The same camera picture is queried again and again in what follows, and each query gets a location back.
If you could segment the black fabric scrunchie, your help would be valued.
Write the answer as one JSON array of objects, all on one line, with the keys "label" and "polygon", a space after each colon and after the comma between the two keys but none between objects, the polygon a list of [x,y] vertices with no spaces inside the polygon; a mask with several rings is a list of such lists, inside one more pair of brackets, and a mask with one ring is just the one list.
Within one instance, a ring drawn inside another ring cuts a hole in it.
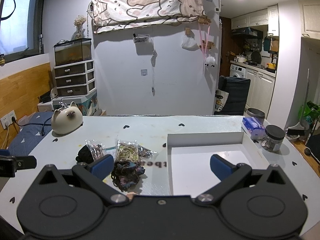
[{"label": "black fabric scrunchie", "polygon": [[87,163],[87,164],[93,163],[94,159],[93,159],[91,151],[87,145],[83,146],[80,149],[75,160],[77,163]]}]

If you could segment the patterned hanging blanket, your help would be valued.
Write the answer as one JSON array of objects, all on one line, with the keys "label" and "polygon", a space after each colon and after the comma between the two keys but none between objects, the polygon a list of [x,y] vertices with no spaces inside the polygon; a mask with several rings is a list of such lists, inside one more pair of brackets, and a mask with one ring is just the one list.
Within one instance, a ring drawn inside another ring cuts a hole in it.
[{"label": "patterned hanging blanket", "polygon": [[91,0],[88,14],[95,34],[180,25],[206,16],[203,0]]}]

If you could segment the glass jar black lid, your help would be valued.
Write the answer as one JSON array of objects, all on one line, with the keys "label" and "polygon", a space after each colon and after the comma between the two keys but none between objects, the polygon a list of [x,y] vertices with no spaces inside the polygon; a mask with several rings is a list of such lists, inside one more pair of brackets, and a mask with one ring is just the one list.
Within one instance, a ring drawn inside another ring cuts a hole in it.
[{"label": "glass jar black lid", "polygon": [[285,138],[285,132],[276,125],[267,125],[261,146],[268,152],[278,152]]}]

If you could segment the blue tissue pack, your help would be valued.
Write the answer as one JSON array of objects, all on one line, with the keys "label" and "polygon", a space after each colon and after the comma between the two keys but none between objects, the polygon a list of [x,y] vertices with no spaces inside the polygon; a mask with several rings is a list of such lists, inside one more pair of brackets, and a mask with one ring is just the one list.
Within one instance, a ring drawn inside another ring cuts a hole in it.
[{"label": "blue tissue pack", "polygon": [[265,134],[264,126],[254,117],[244,117],[242,129],[252,140],[261,140]]}]

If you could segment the dark crochet yarn scrunchie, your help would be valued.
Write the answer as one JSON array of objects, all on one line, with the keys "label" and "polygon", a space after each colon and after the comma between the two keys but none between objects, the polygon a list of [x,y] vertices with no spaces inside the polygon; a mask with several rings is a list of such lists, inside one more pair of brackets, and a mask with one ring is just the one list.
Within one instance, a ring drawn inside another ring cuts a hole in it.
[{"label": "dark crochet yarn scrunchie", "polygon": [[145,173],[145,168],[132,161],[116,161],[111,172],[111,179],[120,191],[127,191],[136,186],[140,176]]}]

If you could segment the white plush sheep toy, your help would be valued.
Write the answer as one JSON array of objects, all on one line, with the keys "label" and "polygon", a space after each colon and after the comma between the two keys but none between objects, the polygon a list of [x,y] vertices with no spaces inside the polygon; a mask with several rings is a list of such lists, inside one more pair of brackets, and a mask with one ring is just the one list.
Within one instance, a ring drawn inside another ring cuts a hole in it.
[{"label": "white plush sheep toy", "polygon": [[215,63],[216,63],[216,59],[213,56],[208,56],[204,61],[204,65],[206,67],[215,67]]}]

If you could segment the white washing machine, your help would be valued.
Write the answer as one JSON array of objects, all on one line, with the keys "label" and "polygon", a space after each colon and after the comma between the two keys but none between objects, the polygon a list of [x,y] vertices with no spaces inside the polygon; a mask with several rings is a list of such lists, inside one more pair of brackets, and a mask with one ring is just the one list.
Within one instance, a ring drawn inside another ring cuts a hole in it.
[{"label": "white washing machine", "polygon": [[236,64],[231,64],[230,77],[245,78],[246,77],[246,68],[238,66]]}]

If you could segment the white hanging bag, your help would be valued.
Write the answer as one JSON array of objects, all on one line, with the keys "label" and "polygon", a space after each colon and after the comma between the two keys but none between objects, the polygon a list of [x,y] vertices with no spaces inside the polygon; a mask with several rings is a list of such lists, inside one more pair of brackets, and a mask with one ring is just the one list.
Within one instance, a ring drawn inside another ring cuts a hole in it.
[{"label": "white hanging bag", "polygon": [[199,49],[199,46],[196,43],[195,39],[187,35],[183,36],[181,47],[188,51],[196,51]]}]

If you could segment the white shallow tray box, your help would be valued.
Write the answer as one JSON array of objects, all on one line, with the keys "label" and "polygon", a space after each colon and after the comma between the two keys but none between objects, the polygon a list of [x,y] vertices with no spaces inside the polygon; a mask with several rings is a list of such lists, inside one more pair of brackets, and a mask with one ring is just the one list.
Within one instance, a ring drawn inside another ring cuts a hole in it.
[{"label": "white shallow tray box", "polygon": [[167,136],[169,192],[193,198],[232,174],[237,164],[264,170],[269,162],[244,132]]}]

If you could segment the white drawer cabinet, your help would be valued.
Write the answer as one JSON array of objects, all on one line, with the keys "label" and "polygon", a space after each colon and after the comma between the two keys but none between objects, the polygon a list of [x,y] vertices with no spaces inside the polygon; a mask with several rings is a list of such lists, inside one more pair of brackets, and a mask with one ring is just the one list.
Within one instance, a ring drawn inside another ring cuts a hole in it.
[{"label": "white drawer cabinet", "polygon": [[95,90],[94,60],[54,67],[59,97],[88,95]]}]

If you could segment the bag of beige hair ties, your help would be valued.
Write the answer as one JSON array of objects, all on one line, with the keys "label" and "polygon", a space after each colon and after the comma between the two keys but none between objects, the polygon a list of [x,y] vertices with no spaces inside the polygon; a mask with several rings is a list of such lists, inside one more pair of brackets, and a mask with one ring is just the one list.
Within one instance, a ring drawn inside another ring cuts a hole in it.
[{"label": "bag of beige hair ties", "polygon": [[116,143],[116,161],[131,161],[137,163],[140,160],[136,141],[118,140]]}]

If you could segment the bag of dark hair accessories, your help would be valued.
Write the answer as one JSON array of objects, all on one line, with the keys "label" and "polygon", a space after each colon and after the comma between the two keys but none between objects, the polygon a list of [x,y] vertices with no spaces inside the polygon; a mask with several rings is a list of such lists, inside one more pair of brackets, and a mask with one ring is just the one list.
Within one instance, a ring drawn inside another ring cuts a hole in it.
[{"label": "bag of dark hair accessories", "polygon": [[105,155],[104,146],[101,144],[100,141],[85,140],[85,142],[86,142],[86,146],[89,149],[94,161],[102,158]]}]

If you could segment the grey metal round tin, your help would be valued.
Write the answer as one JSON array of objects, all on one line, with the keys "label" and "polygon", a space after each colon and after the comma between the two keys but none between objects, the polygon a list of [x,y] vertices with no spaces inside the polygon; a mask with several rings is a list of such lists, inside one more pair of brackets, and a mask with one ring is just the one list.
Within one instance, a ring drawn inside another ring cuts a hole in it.
[{"label": "grey metal round tin", "polygon": [[265,120],[265,113],[256,108],[248,108],[246,110],[245,116],[248,118],[255,118],[261,125]]}]

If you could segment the dried flower vase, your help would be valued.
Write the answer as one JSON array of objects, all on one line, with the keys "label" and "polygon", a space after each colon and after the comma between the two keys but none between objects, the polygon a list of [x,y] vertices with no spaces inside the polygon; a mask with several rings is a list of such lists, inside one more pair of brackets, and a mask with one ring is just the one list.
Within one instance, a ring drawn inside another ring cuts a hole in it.
[{"label": "dried flower vase", "polygon": [[74,20],[74,26],[76,28],[75,39],[82,38],[83,25],[86,21],[87,19],[84,15],[78,15]]}]

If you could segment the cream cat ceramic figurine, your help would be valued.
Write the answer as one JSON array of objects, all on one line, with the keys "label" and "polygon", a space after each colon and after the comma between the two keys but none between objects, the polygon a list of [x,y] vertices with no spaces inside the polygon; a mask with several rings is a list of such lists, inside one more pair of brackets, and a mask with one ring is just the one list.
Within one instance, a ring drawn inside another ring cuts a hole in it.
[{"label": "cream cat ceramic figurine", "polygon": [[51,118],[52,130],[57,135],[69,134],[83,123],[83,115],[74,101],[64,109],[56,109]]}]

